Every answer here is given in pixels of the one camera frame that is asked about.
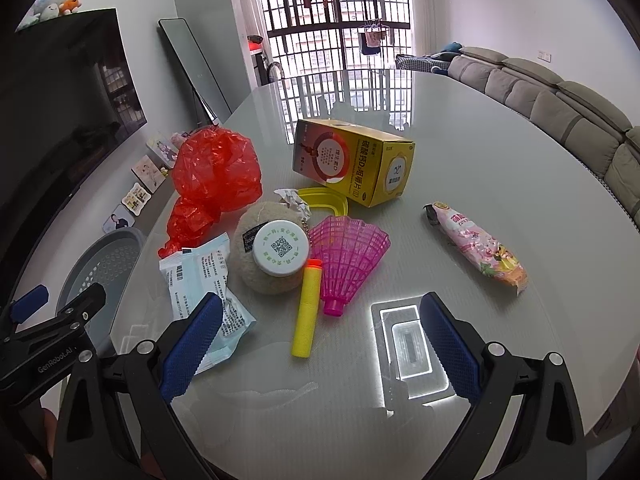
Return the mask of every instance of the yellow plastic lid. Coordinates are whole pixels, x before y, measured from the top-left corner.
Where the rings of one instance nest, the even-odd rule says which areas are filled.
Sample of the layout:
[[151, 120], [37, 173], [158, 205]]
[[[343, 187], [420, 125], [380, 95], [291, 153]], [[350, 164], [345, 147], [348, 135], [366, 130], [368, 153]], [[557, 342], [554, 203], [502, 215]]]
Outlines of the yellow plastic lid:
[[335, 216], [347, 216], [349, 203], [347, 197], [327, 187], [307, 187], [298, 190], [299, 197], [309, 204], [309, 207], [331, 209]]

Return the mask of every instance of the grey sofa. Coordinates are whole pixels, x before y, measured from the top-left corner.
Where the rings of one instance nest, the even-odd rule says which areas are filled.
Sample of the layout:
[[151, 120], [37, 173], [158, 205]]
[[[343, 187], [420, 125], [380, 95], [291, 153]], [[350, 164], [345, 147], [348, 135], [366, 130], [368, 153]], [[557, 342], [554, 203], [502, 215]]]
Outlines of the grey sofa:
[[449, 77], [525, 116], [580, 160], [640, 226], [640, 127], [590, 88], [545, 66], [465, 47]]

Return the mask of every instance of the qr code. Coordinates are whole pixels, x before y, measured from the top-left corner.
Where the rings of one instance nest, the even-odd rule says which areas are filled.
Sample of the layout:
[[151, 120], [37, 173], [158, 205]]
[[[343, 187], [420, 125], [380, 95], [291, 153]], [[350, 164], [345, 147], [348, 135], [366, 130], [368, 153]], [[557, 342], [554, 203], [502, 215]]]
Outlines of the qr code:
[[276, 251], [278, 253], [278, 256], [280, 256], [281, 258], [293, 249], [293, 247], [291, 247], [291, 244], [287, 242], [284, 236], [278, 238], [273, 244], [271, 244], [271, 247], [273, 247], [273, 250]]

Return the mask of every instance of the blue pillow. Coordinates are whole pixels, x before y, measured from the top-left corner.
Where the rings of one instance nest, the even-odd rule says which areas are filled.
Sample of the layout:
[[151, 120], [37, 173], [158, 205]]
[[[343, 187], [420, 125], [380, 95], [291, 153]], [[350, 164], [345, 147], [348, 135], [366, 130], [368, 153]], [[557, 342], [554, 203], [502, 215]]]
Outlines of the blue pillow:
[[461, 48], [462, 45], [454, 41], [453, 43], [449, 43], [445, 48], [443, 48], [441, 52], [457, 52]]

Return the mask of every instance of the round table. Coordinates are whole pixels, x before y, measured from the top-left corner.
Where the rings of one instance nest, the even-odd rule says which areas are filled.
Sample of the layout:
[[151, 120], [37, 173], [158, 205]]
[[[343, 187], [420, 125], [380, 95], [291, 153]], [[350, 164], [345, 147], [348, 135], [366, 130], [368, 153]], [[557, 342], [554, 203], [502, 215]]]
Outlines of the round table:
[[[257, 323], [229, 360], [196, 376], [172, 403], [198, 450], [240, 480], [422, 478], [469, 404], [448, 396], [423, 405], [424, 397], [414, 396], [389, 406], [389, 366], [377, 338], [381, 308], [410, 306], [432, 290], [485, 341], [532, 358], [561, 353], [590, 429], [620, 389], [640, 341], [640, 236], [607, 190], [553, 139], [472, 88], [432, 74], [358, 71], [261, 87], [227, 121], [254, 143], [262, 200], [277, 200], [277, 188], [315, 185], [291, 169], [290, 136], [296, 109], [326, 114], [307, 97], [314, 93], [372, 108], [334, 105], [343, 120], [389, 128], [391, 110], [393, 122], [408, 122], [400, 135], [416, 149], [404, 195], [371, 209], [350, 202], [350, 216], [378, 225], [392, 245], [341, 318], [319, 314], [308, 360], [290, 355], [300, 292], [268, 298], [229, 276], [229, 289]], [[528, 289], [516, 297], [450, 247], [422, 211], [435, 201], [510, 248], [529, 274]], [[120, 352], [158, 338], [172, 320], [156, 251], [167, 240], [173, 203], [120, 304], [111, 332]], [[223, 215], [211, 236], [232, 235], [241, 214]], [[497, 465], [517, 409], [514, 400], [479, 477]]]

